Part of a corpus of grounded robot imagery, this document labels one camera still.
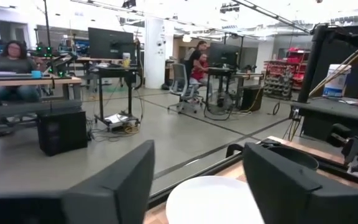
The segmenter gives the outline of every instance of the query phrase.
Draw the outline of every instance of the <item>office chair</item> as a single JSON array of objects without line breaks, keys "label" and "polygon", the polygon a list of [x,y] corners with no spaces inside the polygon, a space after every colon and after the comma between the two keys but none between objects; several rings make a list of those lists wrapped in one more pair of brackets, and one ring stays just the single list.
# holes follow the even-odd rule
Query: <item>office chair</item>
[{"label": "office chair", "polygon": [[173,67],[173,81],[170,87],[170,93],[179,96],[179,103],[168,106],[168,110],[172,106],[177,107],[177,111],[180,114],[185,108],[191,108],[194,113],[197,113],[197,106],[202,107],[202,102],[199,99],[197,88],[200,83],[193,83],[189,85],[189,78],[186,74],[186,68],[184,64],[174,63]]}]

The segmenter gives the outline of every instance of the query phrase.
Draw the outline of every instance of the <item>gray floor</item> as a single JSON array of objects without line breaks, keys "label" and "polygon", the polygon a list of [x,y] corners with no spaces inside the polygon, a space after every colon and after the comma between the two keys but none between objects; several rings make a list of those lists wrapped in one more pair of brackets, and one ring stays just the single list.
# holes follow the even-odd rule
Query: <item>gray floor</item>
[{"label": "gray floor", "polygon": [[[125,88],[115,89],[115,85],[104,88],[105,114],[127,108]],[[90,142],[87,149],[54,157],[45,156],[39,149],[36,129],[0,138],[0,192],[67,189],[113,163],[145,140],[153,139],[156,146],[155,173],[159,177],[152,187],[152,193],[155,193],[223,159],[229,143],[256,142],[268,136],[282,138],[289,125],[289,121],[285,121],[289,105],[281,104],[280,111],[273,116],[270,113],[277,101],[269,98],[263,98],[258,112],[234,114],[227,121],[212,121],[205,118],[201,111],[196,114],[168,113],[166,106],[176,103],[178,98],[167,91],[140,89],[134,95],[133,114],[140,117],[143,100],[144,118],[140,132],[133,136],[111,138],[109,133],[98,133],[97,141]],[[83,109],[90,118],[99,113],[98,102],[94,99],[98,97],[84,88]],[[97,124],[94,128],[104,127]],[[300,138],[299,132],[294,141],[339,153],[339,150],[323,142]],[[167,173],[167,169],[212,150],[215,153]]]}]

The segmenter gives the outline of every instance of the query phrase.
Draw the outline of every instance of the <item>computer monitor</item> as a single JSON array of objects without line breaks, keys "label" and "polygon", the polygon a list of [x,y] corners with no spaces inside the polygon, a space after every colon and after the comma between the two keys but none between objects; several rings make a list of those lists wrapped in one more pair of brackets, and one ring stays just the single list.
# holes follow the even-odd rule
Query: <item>computer monitor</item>
[{"label": "computer monitor", "polygon": [[135,63],[136,46],[133,33],[89,27],[88,35],[89,57],[123,59],[123,55],[129,53],[131,62]]},{"label": "computer monitor", "polygon": [[209,47],[208,63],[209,66],[227,64],[232,67],[238,67],[237,58],[240,47],[211,43]]}]

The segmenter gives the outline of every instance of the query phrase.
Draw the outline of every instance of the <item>computer tower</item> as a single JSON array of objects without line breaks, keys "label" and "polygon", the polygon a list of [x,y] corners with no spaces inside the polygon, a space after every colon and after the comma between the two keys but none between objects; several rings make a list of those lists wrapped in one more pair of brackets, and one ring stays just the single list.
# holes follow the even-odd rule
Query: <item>computer tower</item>
[{"label": "computer tower", "polygon": [[258,111],[262,104],[263,94],[264,90],[260,85],[243,86],[239,109],[242,111]]},{"label": "computer tower", "polygon": [[40,115],[37,129],[40,148],[48,156],[88,147],[84,111]]}]

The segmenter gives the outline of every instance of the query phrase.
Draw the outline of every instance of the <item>person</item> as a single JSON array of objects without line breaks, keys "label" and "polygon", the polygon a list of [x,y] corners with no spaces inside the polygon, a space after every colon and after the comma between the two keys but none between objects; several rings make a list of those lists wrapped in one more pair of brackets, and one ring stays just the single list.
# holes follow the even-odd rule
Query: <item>person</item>
[{"label": "person", "polygon": [[200,62],[198,61],[201,57],[202,51],[205,51],[206,49],[206,42],[204,40],[199,41],[189,59],[185,61],[186,74],[188,75],[188,79],[190,79],[191,71],[194,68],[198,68],[204,72],[208,71],[208,68],[201,66]]},{"label": "person", "polygon": [[[27,57],[27,49],[19,41],[8,42],[0,53],[0,72],[31,73],[38,70],[40,62]],[[39,101],[39,93],[36,86],[0,86],[0,106],[2,101],[9,101],[12,95],[16,95],[19,100],[26,102]],[[6,118],[0,118],[0,123],[8,123]]]},{"label": "person", "polygon": [[195,67],[192,70],[189,83],[190,84],[201,83],[204,86],[209,85],[208,94],[209,94],[209,96],[211,96],[213,86],[212,86],[212,83],[208,83],[208,74],[206,73],[208,71],[208,63],[207,63],[206,59],[207,59],[206,54],[201,54],[201,57],[198,60],[198,62],[200,63],[200,65],[202,66],[203,69]]}]

